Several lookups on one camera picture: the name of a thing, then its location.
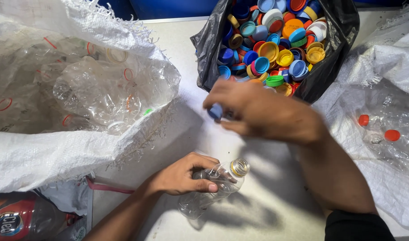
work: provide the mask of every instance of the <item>person's left hand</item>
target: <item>person's left hand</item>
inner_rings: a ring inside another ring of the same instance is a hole
[[[207,179],[192,179],[192,173],[212,168],[219,164],[218,159],[191,152],[170,166],[155,173],[155,189],[170,195],[182,195],[189,192],[216,193],[218,186]]]

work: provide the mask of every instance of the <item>red bottle cap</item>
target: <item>red bottle cap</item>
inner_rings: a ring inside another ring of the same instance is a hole
[[[358,123],[360,126],[366,126],[369,122],[369,116],[367,114],[362,114],[359,116]]]
[[[394,129],[390,129],[387,130],[384,133],[384,137],[388,140],[388,141],[397,141],[398,139],[400,139],[401,134],[399,131],[394,130]]]

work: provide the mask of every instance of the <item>table surface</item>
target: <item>table surface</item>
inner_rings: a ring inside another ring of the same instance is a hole
[[[396,11],[360,12],[361,27],[356,43]],[[198,220],[189,221],[176,208],[177,197],[163,195],[150,214],[137,240],[324,240],[325,218],[305,190],[298,163],[286,144],[242,139],[213,123],[201,107],[207,92],[196,85],[195,49],[189,37],[206,21],[145,24],[155,44],[182,75],[177,113],[164,136],[147,147],[138,162],[126,163],[121,170],[99,168],[96,181],[122,188],[137,188],[155,171],[168,166],[191,151],[201,151],[220,161],[245,158],[251,171],[238,193],[212,205]],[[119,205],[128,195],[94,191],[92,224]],[[409,236],[387,214],[380,211],[394,236]]]

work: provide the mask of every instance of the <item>person's right hand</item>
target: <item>person's right hand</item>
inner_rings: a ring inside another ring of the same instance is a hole
[[[210,109],[215,103],[224,112],[234,112],[235,121],[221,121],[221,125],[240,135],[310,145],[327,134],[322,118],[307,104],[256,83],[219,80],[203,107]]]

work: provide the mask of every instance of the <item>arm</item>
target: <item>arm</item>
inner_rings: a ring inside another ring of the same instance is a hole
[[[219,161],[190,153],[179,161],[154,173],[118,207],[103,218],[84,241],[127,241],[134,239],[155,203],[163,193],[181,195],[191,191],[216,193],[218,187],[206,179],[193,180],[193,170],[212,168]]]
[[[230,81],[217,81],[203,107],[214,103],[234,112],[236,121],[221,121],[223,128],[298,145],[307,185],[327,216],[335,209],[377,214],[362,173],[308,105],[256,83]]]

